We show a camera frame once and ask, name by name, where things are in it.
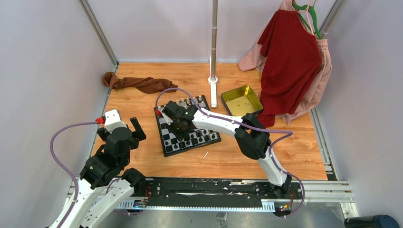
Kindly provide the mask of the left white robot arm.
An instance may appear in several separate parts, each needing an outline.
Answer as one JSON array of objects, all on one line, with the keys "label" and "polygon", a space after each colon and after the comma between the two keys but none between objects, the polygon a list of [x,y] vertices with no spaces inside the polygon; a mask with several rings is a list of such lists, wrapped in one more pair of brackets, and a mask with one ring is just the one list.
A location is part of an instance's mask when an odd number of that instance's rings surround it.
[{"label": "left white robot arm", "polygon": [[[130,162],[131,150],[138,148],[139,142],[146,139],[137,118],[132,117],[130,121],[134,131],[121,118],[104,115],[93,122],[65,126],[52,136],[50,153],[71,177],[74,194],[51,227],[95,228],[127,197],[141,196],[145,192],[145,176],[135,168],[125,169]],[[57,158],[54,141],[64,130],[88,124],[104,125],[97,130],[104,144],[86,161],[77,179]]]}]

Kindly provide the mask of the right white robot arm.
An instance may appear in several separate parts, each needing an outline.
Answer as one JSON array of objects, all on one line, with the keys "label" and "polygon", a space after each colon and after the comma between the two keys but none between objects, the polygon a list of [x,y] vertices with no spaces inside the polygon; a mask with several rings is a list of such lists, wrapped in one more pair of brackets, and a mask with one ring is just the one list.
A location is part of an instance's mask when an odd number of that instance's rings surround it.
[{"label": "right white robot arm", "polygon": [[269,131],[255,115],[228,116],[201,108],[197,104],[185,108],[173,101],[164,107],[157,107],[155,112],[165,119],[171,132],[178,138],[184,138],[196,129],[212,130],[233,137],[242,154],[260,164],[275,197],[281,199],[290,193],[292,177],[274,154]]}]

